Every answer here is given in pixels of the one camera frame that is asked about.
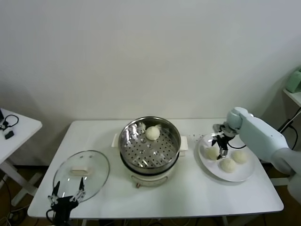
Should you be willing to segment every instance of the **green object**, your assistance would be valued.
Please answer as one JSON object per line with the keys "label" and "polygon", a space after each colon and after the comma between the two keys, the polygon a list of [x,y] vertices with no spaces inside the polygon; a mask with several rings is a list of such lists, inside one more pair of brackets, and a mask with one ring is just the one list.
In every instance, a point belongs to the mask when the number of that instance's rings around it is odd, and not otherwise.
{"label": "green object", "polygon": [[286,83],[286,89],[291,93],[301,92],[301,72],[294,72]]}

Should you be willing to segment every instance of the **perforated steamer tray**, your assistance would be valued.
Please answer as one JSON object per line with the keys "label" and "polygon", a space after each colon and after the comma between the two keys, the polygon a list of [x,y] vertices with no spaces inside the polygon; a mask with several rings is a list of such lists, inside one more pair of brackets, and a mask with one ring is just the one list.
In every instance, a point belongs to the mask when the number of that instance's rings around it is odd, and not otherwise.
{"label": "perforated steamer tray", "polygon": [[[157,126],[160,136],[149,140],[145,131]],[[135,173],[159,174],[173,166],[179,157],[181,136],[169,121],[159,117],[143,117],[130,122],[119,136],[123,163]]]}

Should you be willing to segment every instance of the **metal stand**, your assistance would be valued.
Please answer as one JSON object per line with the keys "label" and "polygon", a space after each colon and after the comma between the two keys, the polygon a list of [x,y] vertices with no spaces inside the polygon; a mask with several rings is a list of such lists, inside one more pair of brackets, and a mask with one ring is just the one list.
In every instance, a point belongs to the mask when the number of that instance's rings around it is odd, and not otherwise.
{"label": "metal stand", "polygon": [[4,181],[6,181],[8,179],[8,175],[5,174],[4,177],[2,178],[2,180],[0,181],[0,189],[2,188],[2,186],[4,185]]}
{"label": "metal stand", "polygon": [[26,194],[30,194],[32,196],[36,194],[37,188],[33,185],[42,177],[41,173],[36,173],[30,179],[30,181],[27,181],[17,172],[16,168],[13,165],[11,165],[8,161],[4,161],[0,165],[0,169],[22,187],[22,190],[11,201],[11,204],[13,206],[16,206]]}
{"label": "metal stand", "polygon": [[226,216],[222,216],[222,223],[223,223],[224,226],[228,226],[229,225]]}
{"label": "metal stand", "polygon": [[87,219],[83,219],[81,226],[86,226],[86,224],[87,224]]}
{"label": "metal stand", "polygon": [[290,178],[271,178],[270,180],[274,186],[286,186]]}

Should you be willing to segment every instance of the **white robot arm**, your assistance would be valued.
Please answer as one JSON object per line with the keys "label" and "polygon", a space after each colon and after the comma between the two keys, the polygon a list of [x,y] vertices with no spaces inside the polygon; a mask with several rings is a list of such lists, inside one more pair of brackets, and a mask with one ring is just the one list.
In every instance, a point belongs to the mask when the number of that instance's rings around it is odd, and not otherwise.
{"label": "white robot arm", "polygon": [[213,125],[213,129],[217,134],[215,142],[220,147],[219,158],[227,155],[228,142],[239,134],[259,159],[292,176],[288,190],[301,203],[301,152],[291,150],[281,133],[242,107],[233,108],[227,115],[227,121]]}

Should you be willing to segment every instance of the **white wall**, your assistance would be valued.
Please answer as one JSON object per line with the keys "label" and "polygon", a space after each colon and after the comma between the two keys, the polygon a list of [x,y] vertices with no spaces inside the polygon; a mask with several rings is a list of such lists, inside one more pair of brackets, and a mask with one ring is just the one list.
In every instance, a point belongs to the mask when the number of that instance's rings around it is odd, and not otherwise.
{"label": "white wall", "polygon": [[0,0],[0,105],[44,125],[12,160],[49,164],[77,119],[225,117],[242,106],[281,124],[279,89],[301,64],[300,9],[299,0]]}

